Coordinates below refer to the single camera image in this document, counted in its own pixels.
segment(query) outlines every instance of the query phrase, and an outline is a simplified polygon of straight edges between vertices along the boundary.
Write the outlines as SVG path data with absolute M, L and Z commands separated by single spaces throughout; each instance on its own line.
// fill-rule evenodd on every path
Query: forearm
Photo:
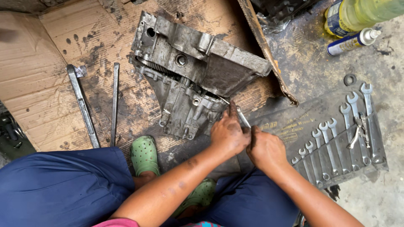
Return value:
M 305 180 L 292 166 L 280 168 L 271 179 L 293 200 L 313 227 L 363 226 L 342 207 Z
M 214 168 L 227 157 L 208 147 L 141 187 L 111 218 L 129 218 L 141 227 L 160 226 Z

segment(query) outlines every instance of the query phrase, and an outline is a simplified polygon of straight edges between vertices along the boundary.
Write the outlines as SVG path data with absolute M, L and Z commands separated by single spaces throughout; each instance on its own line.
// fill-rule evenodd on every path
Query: lubricant spray can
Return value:
M 330 43 L 327 47 L 327 53 L 331 56 L 337 56 L 343 52 L 348 52 L 358 47 L 369 46 L 375 42 L 380 34 L 381 31 L 367 27 L 355 35 L 346 36 Z

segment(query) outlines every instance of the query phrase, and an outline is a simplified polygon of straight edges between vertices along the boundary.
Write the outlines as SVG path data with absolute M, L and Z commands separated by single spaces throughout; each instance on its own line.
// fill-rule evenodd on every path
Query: right hand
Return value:
M 271 178 L 282 168 L 290 166 L 283 141 L 278 136 L 262 132 L 256 125 L 251 128 L 251 144 L 246 151 L 254 165 Z
M 221 151 L 225 159 L 240 153 L 251 142 L 250 129 L 241 127 L 234 101 L 223 112 L 210 131 L 210 146 Z

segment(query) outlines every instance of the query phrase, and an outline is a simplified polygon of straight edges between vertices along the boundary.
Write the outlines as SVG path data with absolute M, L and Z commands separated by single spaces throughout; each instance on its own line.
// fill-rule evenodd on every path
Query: person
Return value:
M 208 148 L 161 176 L 150 136 L 132 143 L 135 177 L 116 147 L 17 159 L 0 169 L 0 226 L 290 227 L 299 209 L 313 227 L 363 226 L 287 162 L 279 137 L 242 128 L 234 102 L 210 136 Z M 243 149 L 251 172 L 205 179 Z

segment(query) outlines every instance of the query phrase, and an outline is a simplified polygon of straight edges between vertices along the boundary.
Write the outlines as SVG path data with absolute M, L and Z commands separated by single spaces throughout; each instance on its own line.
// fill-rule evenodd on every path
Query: wrench roll pouch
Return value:
M 361 174 L 378 170 L 388 170 L 380 125 L 377 113 L 374 112 L 375 107 L 373 100 L 371 101 L 372 113 L 369 115 L 366 113 L 364 95 L 360 90 L 363 83 L 364 82 L 358 81 L 356 85 L 332 91 L 318 98 L 301 103 L 298 107 L 290 107 L 269 114 L 265 114 L 265 109 L 260 110 L 260 113 L 263 114 L 258 115 L 253 120 L 249 120 L 249 122 L 251 125 L 258 125 L 262 131 L 279 136 L 285 143 L 286 157 L 289 163 L 293 165 L 291 160 L 294 157 L 298 158 L 299 161 L 295 163 L 293 167 L 307 180 L 309 179 L 307 173 L 309 173 L 311 175 L 310 179 L 312 179 L 311 183 L 319 189 L 342 183 Z M 339 108 L 341 105 L 344 108 L 347 106 L 344 103 L 347 103 L 347 95 L 349 95 L 350 98 L 354 97 L 352 92 L 355 92 L 358 96 L 355 103 L 356 107 L 358 112 L 364 114 L 363 119 L 366 119 L 367 134 L 369 138 L 373 140 L 372 143 L 369 142 L 369 148 L 366 147 L 364 136 L 362 137 L 363 139 L 358 139 L 354 143 L 353 149 L 348 148 L 348 144 L 351 142 L 348 137 L 354 137 L 357 124 L 354 121 L 353 111 L 350 109 L 349 113 L 346 113 L 349 116 L 349 128 L 346 129 L 345 118 L 339 111 Z M 327 121 L 332 123 L 331 118 L 337 121 L 337 124 L 334 126 L 337 135 L 334 138 L 331 129 L 327 128 L 326 133 L 329 142 L 325 143 L 323 134 L 321 133 L 321 136 L 317 137 L 320 147 L 317 147 L 317 141 L 316 138 L 312 136 L 312 132 L 317 132 L 320 123 L 322 123 L 322 125 L 326 124 Z M 311 148 L 311 153 L 307 152 L 305 148 L 305 144 L 310 144 L 309 141 L 314 144 Z M 340 155 L 338 154 L 337 145 L 339 145 Z M 299 149 L 306 149 L 304 158 L 299 155 Z M 331 155 L 334 158 L 334 166 L 332 166 L 328 149 L 331 150 Z M 363 157 L 369 157 L 371 164 L 365 165 Z M 328 174 L 330 179 L 325 180 L 323 178 L 324 174 Z

